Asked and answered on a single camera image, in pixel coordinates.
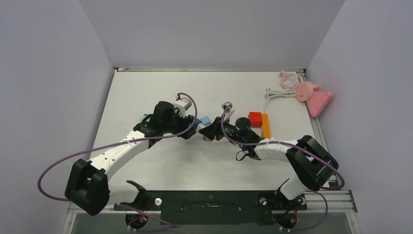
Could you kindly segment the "light blue plug charger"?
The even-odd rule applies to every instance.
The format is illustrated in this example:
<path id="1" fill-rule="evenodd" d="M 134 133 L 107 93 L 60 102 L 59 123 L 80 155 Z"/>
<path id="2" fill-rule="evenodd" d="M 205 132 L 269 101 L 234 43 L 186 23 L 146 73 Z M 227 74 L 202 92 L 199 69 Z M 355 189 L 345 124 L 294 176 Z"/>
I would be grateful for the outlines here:
<path id="1" fill-rule="evenodd" d="M 204 126 L 209 126 L 211 124 L 211 119 L 209 118 L 209 116 L 201 117 L 200 121 Z"/>

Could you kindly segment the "light green plug charger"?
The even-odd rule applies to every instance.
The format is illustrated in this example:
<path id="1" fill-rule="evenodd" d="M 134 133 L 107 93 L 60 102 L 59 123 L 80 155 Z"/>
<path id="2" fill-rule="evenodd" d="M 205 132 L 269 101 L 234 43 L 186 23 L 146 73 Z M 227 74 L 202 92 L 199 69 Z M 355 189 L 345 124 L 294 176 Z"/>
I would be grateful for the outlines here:
<path id="1" fill-rule="evenodd" d="M 143 122 L 144 120 L 147 119 L 148 114 L 143 114 L 140 118 L 140 122 Z"/>

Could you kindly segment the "red cube socket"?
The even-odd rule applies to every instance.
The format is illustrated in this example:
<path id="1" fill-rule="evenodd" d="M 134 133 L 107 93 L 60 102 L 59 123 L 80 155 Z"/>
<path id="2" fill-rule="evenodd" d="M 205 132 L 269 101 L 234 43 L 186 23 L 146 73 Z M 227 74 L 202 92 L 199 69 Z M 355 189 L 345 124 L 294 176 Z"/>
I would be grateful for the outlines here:
<path id="1" fill-rule="evenodd" d="M 251 128 L 261 128 L 263 124 L 263 118 L 261 112 L 249 112 L 248 118 L 251 123 Z"/>

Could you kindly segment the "orange power strip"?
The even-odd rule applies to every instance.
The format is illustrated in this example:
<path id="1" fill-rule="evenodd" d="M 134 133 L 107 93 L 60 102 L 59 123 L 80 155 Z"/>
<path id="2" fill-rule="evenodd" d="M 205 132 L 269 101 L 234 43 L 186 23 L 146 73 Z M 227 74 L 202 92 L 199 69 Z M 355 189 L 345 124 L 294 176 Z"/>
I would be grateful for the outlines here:
<path id="1" fill-rule="evenodd" d="M 271 129 L 269 124 L 268 114 L 262 113 L 261 136 L 264 138 L 271 138 Z"/>

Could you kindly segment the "white plug charger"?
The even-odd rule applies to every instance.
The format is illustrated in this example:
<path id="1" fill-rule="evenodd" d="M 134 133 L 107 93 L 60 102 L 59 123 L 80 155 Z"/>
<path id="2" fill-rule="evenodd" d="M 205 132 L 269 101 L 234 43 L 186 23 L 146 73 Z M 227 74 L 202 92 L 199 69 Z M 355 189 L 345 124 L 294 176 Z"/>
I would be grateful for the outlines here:
<path id="1" fill-rule="evenodd" d="M 196 118 L 195 121 L 194 121 L 193 128 L 196 129 L 197 126 L 198 126 L 200 123 L 202 123 L 202 121 L 201 121 L 200 119 L 197 119 L 197 118 Z"/>

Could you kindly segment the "blue cube socket adapter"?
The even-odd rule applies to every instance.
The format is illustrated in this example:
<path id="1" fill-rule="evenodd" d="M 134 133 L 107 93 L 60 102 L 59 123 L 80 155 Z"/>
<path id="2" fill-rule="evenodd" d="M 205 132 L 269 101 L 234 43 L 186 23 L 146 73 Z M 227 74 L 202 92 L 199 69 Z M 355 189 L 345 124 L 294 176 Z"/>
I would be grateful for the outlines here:
<path id="1" fill-rule="evenodd" d="M 186 117 L 186 123 L 185 123 L 186 127 L 189 127 L 189 126 L 193 127 L 195 119 L 196 119 L 195 116 L 191 116 L 191 115 L 187 116 Z"/>

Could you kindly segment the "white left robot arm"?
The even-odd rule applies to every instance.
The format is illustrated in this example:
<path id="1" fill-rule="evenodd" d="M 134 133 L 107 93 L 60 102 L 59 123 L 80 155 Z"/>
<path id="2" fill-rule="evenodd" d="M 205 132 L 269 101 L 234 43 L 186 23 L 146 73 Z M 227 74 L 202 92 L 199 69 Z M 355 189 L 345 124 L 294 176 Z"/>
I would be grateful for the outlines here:
<path id="1" fill-rule="evenodd" d="M 120 142 L 88 161 L 77 160 L 69 175 L 65 197 L 89 215 L 117 203 L 141 209 L 145 203 L 145 196 L 140 193 L 143 187 L 131 180 L 110 185 L 110 179 L 163 136 L 188 139 L 194 135 L 196 116 L 186 115 L 191 106 L 195 103 L 187 97 L 174 103 L 160 101 L 153 113 L 144 117 Z"/>

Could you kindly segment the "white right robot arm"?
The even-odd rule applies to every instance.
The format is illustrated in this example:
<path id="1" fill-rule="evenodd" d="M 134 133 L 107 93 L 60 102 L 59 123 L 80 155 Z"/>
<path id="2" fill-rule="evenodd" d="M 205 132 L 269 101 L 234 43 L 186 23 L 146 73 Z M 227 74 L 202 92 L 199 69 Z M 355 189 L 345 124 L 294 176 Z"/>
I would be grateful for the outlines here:
<path id="1" fill-rule="evenodd" d="M 312 136 L 304 135 L 291 141 L 276 141 L 256 134 L 249 118 L 241 117 L 235 125 L 221 121 L 220 117 L 209 124 L 196 124 L 196 132 L 209 140 L 222 138 L 238 145 L 245 156 L 254 160 L 277 160 L 288 162 L 295 175 L 290 177 L 278 189 L 276 204 L 289 208 L 295 198 L 306 191 L 319 191 L 330 177 L 338 170 L 338 162 Z"/>

